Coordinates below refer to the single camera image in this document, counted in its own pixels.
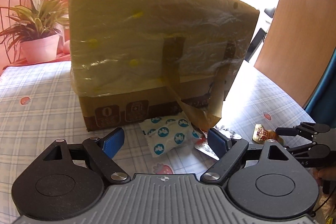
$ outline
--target blue gripper pad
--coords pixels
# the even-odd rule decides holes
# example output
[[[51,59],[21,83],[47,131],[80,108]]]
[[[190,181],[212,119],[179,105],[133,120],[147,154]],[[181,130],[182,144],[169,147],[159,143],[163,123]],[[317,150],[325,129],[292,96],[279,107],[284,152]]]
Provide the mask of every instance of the blue gripper pad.
[[[116,128],[105,138],[103,138],[103,151],[112,159],[119,149],[124,145],[125,133],[122,128]]]

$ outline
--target pink flower pot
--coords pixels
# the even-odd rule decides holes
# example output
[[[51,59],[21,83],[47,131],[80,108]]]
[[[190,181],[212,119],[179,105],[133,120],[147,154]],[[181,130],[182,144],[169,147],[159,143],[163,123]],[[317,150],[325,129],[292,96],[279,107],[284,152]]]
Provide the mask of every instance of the pink flower pot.
[[[21,49],[28,64],[43,63],[54,60],[57,53],[59,35],[21,42]]]

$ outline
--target blue curtain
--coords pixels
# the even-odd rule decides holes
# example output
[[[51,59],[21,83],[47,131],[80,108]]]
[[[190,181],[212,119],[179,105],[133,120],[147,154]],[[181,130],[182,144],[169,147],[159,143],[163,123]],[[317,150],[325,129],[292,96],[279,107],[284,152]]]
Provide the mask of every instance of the blue curtain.
[[[336,128],[336,50],[305,111],[315,122]]]

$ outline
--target circular black disc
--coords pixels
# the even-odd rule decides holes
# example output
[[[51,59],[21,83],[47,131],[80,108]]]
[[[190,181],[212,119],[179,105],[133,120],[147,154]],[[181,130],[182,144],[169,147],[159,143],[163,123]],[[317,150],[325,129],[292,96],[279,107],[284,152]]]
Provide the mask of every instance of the circular black disc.
[[[300,165],[302,170],[286,164],[270,160],[239,170],[228,181],[229,197],[244,211],[268,219],[289,219],[309,212],[318,197],[317,184]]]
[[[52,168],[27,169],[14,182],[12,198],[20,214],[48,221],[67,219],[91,208],[102,196],[104,184],[95,172],[52,162]]]

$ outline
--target wooden cabinet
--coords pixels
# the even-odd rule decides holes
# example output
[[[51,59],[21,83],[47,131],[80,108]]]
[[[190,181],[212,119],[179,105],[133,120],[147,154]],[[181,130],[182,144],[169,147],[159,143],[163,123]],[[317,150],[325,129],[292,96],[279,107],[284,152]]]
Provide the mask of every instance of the wooden cabinet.
[[[304,106],[335,47],[336,0],[279,0],[254,66]]]

